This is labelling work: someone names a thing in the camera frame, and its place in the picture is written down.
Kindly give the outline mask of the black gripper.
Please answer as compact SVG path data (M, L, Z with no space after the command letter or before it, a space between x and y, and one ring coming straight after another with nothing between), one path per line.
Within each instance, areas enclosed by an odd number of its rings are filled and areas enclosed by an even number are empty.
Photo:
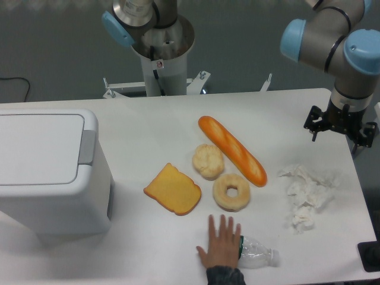
M319 132L327 130L354 135L351 153L359 154L363 148L372 147L378 130L377 122L368 122L362 127L365 111L366 109L350 111L349 104L339 108L330 100L325 112L317 106L312 106L303 127L312 134L312 141L316 140Z

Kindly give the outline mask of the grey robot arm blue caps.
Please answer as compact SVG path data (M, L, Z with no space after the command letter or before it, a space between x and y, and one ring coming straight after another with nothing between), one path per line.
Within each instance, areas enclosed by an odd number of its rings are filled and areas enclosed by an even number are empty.
M335 77L326 110L314 106L304 127L312 135L334 131L355 147L371 147L377 123L362 118L379 81L379 31L356 30L370 1L310 1L312 21L295 19L286 27L280 51ZM207 74L187 80L187 55L195 33L179 15L176 1L113 1L102 23L121 46L140 57L148 96L201 92Z

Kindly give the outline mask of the dark knitted sleeve forearm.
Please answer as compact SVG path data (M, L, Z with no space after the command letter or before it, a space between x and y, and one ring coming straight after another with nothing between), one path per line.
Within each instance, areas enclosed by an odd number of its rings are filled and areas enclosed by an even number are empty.
M217 265L206 269L208 285L245 285L243 273L238 268Z

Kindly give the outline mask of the bare human hand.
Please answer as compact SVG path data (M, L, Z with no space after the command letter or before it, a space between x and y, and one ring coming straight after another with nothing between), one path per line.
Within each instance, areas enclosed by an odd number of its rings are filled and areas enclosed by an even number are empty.
M219 230L216 231L214 216L208 217L208 249L197 246L198 255L204 268L216 266L237 268L241 225L234 226L233 217L220 216Z

